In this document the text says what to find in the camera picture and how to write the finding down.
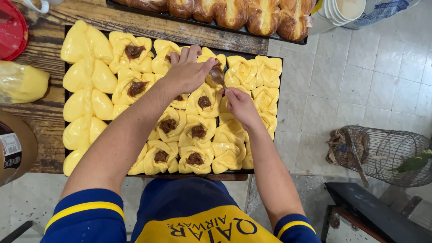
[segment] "plastic bag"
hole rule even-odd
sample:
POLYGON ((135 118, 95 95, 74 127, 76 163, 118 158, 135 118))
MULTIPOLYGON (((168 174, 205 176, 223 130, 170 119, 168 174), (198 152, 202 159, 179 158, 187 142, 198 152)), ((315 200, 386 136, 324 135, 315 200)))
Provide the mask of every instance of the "plastic bag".
POLYGON ((366 0, 366 7, 362 15, 356 20, 345 24, 344 27, 349 29, 365 28, 419 2, 420 0, 366 0))
POLYGON ((13 61, 0 61, 0 103, 29 103, 44 96, 50 74, 13 61))

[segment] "red lid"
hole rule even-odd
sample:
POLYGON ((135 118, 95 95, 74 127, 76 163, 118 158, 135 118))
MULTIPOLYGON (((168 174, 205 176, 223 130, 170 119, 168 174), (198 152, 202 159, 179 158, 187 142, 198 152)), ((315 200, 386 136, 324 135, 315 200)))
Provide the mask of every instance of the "red lid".
POLYGON ((29 29, 22 14, 9 0, 0 0, 0 60, 12 61, 29 41, 29 29))

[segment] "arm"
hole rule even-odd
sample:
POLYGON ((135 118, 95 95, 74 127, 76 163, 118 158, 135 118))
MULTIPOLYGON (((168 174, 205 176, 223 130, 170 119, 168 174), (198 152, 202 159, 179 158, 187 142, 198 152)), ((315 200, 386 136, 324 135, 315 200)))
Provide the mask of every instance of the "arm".
POLYGON ((170 102, 182 93, 193 92, 205 81, 214 58, 197 63, 197 55, 201 54, 196 45, 182 48, 180 56, 171 53, 168 73, 101 133, 73 170, 60 199, 92 188, 120 195, 124 177, 170 102))
POLYGON ((289 214, 305 215, 294 182, 250 96, 235 88, 226 90, 225 95, 228 108, 249 134, 257 188, 272 228, 289 214))

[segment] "hand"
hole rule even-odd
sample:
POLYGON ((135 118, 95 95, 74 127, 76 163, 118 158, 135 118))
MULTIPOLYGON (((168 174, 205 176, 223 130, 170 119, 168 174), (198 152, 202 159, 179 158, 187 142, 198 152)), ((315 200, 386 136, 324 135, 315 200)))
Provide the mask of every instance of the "hand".
POLYGON ((206 80, 212 69, 215 59, 209 58, 206 62, 197 63, 197 56, 201 55, 201 47, 192 45, 183 47, 180 56, 171 52, 171 68, 162 78, 171 87, 175 96, 188 94, 197 90, 206 80))
POLYGON ((219 92, 225 93, 228 99, 228 109, 241 122, 246 131, 264 126, 254 102, 247 93, 233 87, 228 87, 225 91, 221 89, 219 92))

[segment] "person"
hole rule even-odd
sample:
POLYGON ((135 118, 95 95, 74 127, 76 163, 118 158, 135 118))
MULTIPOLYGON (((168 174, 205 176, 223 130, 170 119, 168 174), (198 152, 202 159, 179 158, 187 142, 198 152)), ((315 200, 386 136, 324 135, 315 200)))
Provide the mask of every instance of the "person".
MULTIPOLYGON (((122 181, 165 108, 205 81, 215 59, 197 63, 201 54, 196 45, 172 52, 167 74, 100 134, 66 182, 41 242, 126 242, 122 181)), ((250 96, 235 88, 221 93, 249 134, 273 234, 239 209, 220 181, 154 179, 142 193, 131 242, 321 242, 250 96)))

